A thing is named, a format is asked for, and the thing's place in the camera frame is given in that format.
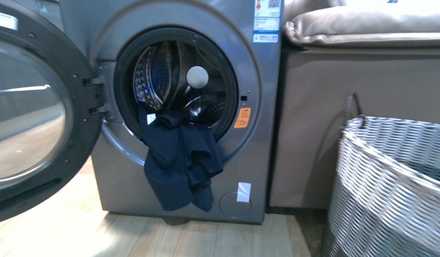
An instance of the wicker basket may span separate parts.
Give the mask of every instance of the wicker basket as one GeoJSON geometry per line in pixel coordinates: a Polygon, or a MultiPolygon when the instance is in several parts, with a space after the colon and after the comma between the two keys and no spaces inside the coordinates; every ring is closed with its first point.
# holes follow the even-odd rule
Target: wicker basket
{"type": "Polygon", "coordinates": [[[440,125],[360,116],[340,141],[322,256],[440,256],[440,125]]]}

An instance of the washing machine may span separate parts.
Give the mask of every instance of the washing machine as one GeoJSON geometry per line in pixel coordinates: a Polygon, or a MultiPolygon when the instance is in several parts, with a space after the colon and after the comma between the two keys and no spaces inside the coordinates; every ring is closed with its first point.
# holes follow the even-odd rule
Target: washing machine
{"type": "Polygon", "coordinates": [[[262,222],[280,14],[271,0],[1,0],[0,221],[91,155],[104,210],[262,222]],[[210,129],[223,165],[210,211],[162,208],[143,171],[140,102],[210,129]]]}

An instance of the dark blue garment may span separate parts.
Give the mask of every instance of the dark blue garment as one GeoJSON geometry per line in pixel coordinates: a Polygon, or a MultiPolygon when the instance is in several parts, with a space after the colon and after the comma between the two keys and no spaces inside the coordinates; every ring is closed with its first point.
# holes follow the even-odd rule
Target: dark blue garment
{"type": "Polygon", "coordinates": [[[205,211],[212,209],[210,178],[223,171],[217,143],[210,129],[190,124],[179,111],[155,113],[139,106],[141,140],[149,147],[145,175],[164,210],[176,210],[191,202],[205,211]]]}

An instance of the dryer ball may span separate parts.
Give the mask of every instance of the dryer ball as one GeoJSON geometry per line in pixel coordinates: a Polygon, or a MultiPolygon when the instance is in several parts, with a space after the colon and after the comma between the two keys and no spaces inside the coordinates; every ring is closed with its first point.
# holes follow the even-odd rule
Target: dryer ball
{"type": "Polygon", "coordinates": [[[187,72],[187,83],[193,88],[203,88],[208,81],[209,74],[203,67],[193,66],[187,72]]]}

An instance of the door hinge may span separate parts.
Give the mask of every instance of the door hinge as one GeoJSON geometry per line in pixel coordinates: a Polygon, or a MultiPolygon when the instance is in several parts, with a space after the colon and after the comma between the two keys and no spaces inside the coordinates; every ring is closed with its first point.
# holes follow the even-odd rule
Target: door hinge
{"type": "Polygon", "coordinates": [[[89,102],[89,113],[91,115],[102,114],[105,111],[103,97],[103,76],[83,80],[85,85],[85,98],[89,102]]]}

